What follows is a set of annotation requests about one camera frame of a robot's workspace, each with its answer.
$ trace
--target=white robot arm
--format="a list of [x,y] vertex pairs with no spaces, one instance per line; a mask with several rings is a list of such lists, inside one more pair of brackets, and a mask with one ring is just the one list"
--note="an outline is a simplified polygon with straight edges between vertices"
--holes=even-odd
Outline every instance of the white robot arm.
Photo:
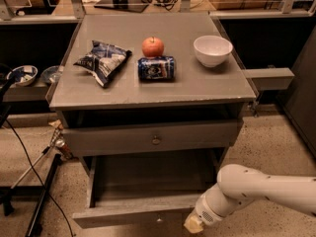
[[316,217],[316,177],[272,176],[241,165],[226,165],[218,172],[217,184],[197,200],[185,227],[199,233],[256,199]]

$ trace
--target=drawer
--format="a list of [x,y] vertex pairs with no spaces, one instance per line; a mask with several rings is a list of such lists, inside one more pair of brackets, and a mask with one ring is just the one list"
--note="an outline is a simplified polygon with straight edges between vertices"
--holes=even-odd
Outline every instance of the drawer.
[[234,144],[240,119],[166,122],[67,128],[64,137],[74,156],[228,147]]
[[93,157],[82,228],[181,220],[215,181],[211,150]]

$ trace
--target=soda can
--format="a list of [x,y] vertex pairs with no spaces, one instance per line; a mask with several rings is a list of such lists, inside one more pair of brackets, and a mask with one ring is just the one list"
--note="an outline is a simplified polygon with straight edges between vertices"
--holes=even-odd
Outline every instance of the soda can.
[[139,79],[174,79],[175,72],[176,66],[173,56],[143,57],[138,60]]
[[71,159],[73,157],[69,146],[66,144],[64,138],[58,138],[55,142],[55,147],[60,151],[60,153],[66,158]]

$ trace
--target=drawer handle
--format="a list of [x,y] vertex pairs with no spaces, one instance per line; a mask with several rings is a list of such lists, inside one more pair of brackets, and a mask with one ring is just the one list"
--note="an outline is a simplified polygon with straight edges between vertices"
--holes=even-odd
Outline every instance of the drawer handle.
[[157,135],[154,135],[153,138],[152,138],[151,143],[152,143],[153,145],[159,145],[160,142],[161,142],[161,138],[160,138],[159,136],[157,136]]

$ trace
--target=red apple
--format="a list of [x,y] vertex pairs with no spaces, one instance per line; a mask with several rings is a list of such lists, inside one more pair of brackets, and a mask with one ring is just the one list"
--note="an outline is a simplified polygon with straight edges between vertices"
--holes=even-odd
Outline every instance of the red apple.
[[141,49],[145,57],[157,57],[162,56],[164,53],[164,43],[156,38],[150,37],[143,41]]

